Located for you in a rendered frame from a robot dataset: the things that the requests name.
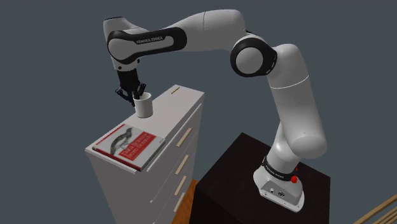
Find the dark robot stand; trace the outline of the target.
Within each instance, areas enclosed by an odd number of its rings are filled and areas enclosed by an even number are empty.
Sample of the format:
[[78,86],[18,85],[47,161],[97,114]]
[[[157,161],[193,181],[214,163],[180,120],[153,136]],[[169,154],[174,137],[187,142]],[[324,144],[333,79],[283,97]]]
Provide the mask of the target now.
[[305,195],[295,213],[264,197],[253,180],[270,146],[241,133],[195,187],[189,224],[330,224],[330,177],[299,163]]

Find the white chest of drawers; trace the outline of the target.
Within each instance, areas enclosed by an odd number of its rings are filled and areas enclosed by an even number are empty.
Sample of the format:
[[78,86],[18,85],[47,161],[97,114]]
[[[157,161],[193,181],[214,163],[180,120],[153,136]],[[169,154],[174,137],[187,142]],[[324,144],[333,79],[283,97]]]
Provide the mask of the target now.
[[172,223],[192,181],[203,107],[203,92],[174,85],[153,100],[152,116],[131,115],[103,136],[125,123],[164,138],[142,171],[86,147],[116,224]]

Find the white cup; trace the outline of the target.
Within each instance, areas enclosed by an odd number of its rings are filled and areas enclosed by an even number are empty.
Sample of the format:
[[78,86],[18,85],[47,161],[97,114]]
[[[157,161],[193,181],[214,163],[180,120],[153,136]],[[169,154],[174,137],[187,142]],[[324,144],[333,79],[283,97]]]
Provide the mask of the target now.
[[153,105],[151,94],[143,92],[139,99],[134,99],[136,116],[139,118],[148,118],[153,114]]

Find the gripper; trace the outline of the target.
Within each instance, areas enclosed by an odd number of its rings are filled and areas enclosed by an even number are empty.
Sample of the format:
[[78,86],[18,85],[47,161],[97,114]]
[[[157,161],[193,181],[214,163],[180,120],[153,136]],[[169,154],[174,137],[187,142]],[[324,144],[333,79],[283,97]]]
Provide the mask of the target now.
[[139,100],[146,88],[145,83],[139,84],[137,69],[131,71],[117,71],[120,87],[115,92],[134,107],[134,99]]

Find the red and white book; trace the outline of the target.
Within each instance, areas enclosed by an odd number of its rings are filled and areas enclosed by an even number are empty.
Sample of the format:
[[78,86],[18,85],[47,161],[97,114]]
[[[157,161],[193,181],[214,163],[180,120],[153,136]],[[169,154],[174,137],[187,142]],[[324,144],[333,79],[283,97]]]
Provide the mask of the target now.
[[142,171],[165,139],[136,127],[121,124],[96,142],[92,149],[137,171]]

